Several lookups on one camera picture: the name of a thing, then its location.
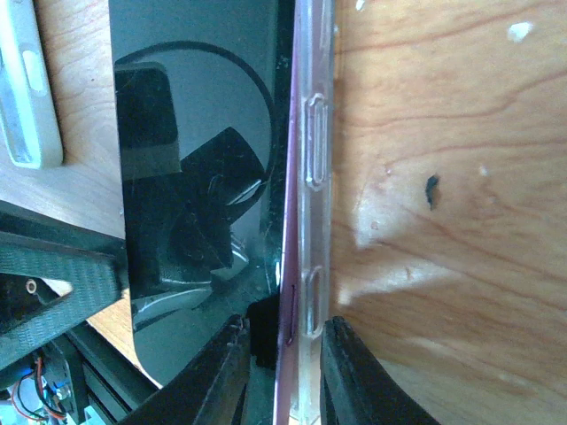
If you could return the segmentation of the clear magsafe phone case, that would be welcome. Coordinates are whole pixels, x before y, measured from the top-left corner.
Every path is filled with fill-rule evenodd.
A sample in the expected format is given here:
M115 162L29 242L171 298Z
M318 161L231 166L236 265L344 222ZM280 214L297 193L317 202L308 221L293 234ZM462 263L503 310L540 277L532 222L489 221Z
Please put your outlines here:
M322 330L329 317L335 4L298 1L291 102L298 262L297 382L290 416L319 424Z

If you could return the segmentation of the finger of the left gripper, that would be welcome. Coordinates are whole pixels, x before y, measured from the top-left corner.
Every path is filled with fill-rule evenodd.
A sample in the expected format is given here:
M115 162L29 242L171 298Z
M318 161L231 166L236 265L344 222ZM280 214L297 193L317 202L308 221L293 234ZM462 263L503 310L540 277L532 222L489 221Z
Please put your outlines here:
M9 367L120 300L128 283L125 241L3 201L1 273L71 286L21 319L3 316L1 366Z

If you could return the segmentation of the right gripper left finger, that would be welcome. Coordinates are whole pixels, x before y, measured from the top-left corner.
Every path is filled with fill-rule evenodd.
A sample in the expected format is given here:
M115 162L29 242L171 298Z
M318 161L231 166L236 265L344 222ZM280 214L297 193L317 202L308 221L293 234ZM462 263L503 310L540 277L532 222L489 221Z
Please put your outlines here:
M122 424L242 424L250 374L250 325L233 315L186 368Z

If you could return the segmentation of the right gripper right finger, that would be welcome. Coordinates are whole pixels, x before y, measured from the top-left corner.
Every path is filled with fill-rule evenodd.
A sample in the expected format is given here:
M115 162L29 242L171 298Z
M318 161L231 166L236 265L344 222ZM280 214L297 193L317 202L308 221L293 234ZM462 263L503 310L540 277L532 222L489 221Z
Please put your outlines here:
M436 424L386 372L348 321L335 316L322 332L323 424Z

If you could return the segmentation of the black phone pink edge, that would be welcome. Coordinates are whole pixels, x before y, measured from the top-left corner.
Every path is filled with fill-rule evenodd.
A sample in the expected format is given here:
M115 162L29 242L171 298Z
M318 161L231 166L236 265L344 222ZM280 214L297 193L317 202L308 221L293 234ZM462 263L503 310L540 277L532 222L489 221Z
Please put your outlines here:
M112 1L136 356L169 384L232 315L246 422L273 420L292 1Z

